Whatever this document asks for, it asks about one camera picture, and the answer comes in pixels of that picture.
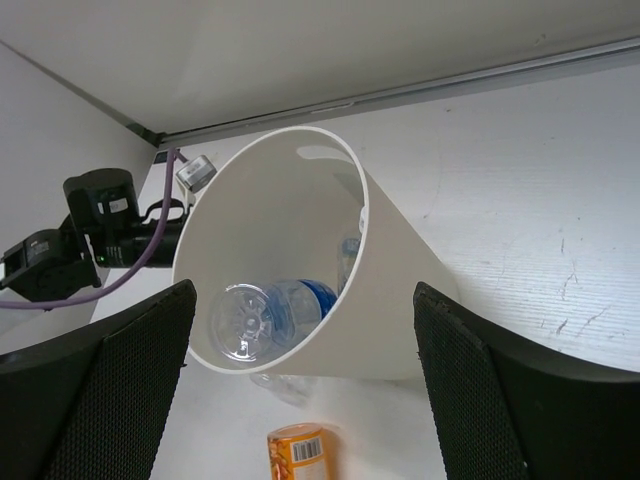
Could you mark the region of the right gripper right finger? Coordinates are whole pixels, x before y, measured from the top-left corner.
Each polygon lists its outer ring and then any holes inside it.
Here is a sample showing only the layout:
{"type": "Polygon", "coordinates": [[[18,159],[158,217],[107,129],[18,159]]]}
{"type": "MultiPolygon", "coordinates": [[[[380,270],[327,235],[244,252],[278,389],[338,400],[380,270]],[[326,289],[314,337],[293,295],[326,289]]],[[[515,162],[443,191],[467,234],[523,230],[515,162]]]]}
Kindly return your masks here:
{"type": "Polygon", "coordinates": [[[638,373],[533,342],[424,282],[413,304],[448,478],[638,478],[638,373]]]}

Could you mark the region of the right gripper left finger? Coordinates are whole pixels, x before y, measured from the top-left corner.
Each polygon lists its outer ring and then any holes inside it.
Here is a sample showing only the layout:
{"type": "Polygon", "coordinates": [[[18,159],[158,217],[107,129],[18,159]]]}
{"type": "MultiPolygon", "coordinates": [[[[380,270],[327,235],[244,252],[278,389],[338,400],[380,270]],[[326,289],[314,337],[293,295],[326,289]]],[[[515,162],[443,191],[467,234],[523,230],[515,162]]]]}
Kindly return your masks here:
{"type": "Polygon", "coordinates": [[[1,357],[4,479],[147,479],[184,365],[196,289],[1,357]]]}

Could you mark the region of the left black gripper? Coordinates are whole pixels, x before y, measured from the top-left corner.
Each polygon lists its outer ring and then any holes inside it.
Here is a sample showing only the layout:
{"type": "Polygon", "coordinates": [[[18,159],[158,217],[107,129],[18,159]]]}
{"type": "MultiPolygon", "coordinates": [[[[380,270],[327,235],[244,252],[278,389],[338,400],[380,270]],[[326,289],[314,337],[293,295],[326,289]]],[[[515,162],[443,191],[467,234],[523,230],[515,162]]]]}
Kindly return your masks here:
{"type": "MultiPolygon", "coordinates": [[[[107,236],[107,267],[130,268],[146,251],[156,233],[158,219],[151,215],[160,211],[162,201],[151,204],[145,215],[128,221],[107,236]]],[[[145,263],[148,268],[170,268],[174,261],[178,240],[190,214],[190,206],[185,206],[181,200],[172,198],[170,211],[178,210],[175,218],[168,218],[162,236],[153,254],[145,263]]]]}

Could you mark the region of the blue label plastic bottle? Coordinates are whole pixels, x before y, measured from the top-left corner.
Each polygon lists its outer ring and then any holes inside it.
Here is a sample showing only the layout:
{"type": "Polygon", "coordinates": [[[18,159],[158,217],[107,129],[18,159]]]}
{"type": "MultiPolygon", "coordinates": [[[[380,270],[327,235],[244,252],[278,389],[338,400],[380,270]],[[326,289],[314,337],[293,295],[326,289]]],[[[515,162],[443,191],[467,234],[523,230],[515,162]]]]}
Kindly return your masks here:
{"type": "Polygon", "coordinates": [[[229,285],[212,301],[209,339],[243,368],[262,365],[305,340],[336,301],[332,288],[308,279],[229,285]]]}

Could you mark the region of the clear plastic bottle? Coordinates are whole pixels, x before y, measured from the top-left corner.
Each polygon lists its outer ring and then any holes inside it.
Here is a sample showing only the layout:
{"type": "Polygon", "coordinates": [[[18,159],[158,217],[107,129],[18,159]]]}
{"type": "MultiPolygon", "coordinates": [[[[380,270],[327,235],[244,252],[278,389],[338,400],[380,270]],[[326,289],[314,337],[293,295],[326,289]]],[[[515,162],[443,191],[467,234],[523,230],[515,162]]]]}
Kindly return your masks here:
{"type": "Polygon", "coordinates": [[[295,375],[254,373],[249,378],[279,400],[297,407],[308,404],[316,384],[315,378],[295,375]]]}

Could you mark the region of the white label lemon bottle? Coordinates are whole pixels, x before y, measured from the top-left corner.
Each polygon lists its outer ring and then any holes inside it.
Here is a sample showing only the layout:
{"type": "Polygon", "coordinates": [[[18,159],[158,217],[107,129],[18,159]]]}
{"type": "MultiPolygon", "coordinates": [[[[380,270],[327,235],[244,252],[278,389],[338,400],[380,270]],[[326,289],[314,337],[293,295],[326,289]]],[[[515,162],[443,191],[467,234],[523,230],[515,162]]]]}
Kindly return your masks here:
{"type": "Polygon", "coordinates": [[[366,223],[367,208],[362,207],[359,213],[358,224],[356,227],[348,230],[338,243],[337,250],[337,273],[338,295],[344,291],[347,281],[354,269],[356,259],[360,250],[361,239],[366,223]]]}

